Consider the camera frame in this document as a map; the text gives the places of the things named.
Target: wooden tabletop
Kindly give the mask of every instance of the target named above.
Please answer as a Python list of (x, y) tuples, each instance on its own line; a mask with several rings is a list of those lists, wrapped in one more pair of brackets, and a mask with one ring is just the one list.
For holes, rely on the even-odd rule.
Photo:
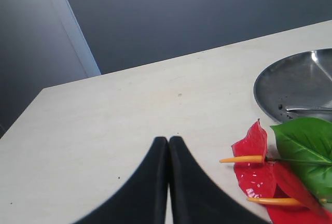
[(155, 136), (172, 135), (222, 189), (268, 220), (218, 160), (232, 156), (230, 145), (258, 118), (267, 130), (272, 124), (254, 101), (259, 73), (331, 48), (331, 37), (327, 21), (44, 89), (0, 139), (0, 223), (81, 218), (126, 182)]

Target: metal plate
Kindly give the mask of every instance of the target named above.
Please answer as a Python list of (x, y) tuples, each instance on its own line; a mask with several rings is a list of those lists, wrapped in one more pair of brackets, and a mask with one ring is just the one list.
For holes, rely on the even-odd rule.
[(257, 77), (254, 96), (277, 122), (304, 116), (332, 121), (332, 113), (285, 110), (287, 105), (332, 107), (332, 49), (295, 54), (273, 63)]

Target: green leaf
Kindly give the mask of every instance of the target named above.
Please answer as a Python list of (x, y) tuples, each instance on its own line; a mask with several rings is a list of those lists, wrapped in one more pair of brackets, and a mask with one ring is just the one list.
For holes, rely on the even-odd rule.
[(332, 202), (332, 123), (317, 118), (298, 118), (271, 126), (283, 159), (327, 163), (289, 162), (294, 173), (318, 199)]

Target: gray wall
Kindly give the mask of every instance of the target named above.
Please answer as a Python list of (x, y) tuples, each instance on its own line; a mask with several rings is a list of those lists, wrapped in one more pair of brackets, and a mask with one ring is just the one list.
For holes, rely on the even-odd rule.
[(0, 0), (0, 124), (6, 129), (42, 88), (87, 78), (53, 3)]
[(332, 19), (332, 0), (69, 0), (103, 73)]

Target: table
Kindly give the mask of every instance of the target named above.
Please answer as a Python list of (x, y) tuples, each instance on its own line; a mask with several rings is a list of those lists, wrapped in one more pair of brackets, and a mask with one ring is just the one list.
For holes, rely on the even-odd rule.
[[(184, 138), (222, 189), (251, 211), (230, 145), (261, 119), (253, 85), (271, 63), (332, 47), (332, 21), (43, 89), (0, 140), (0, 223), (71, 223), (131, 176), (155, 136)], [(166, 223), (172, 223), (170, 201)]]

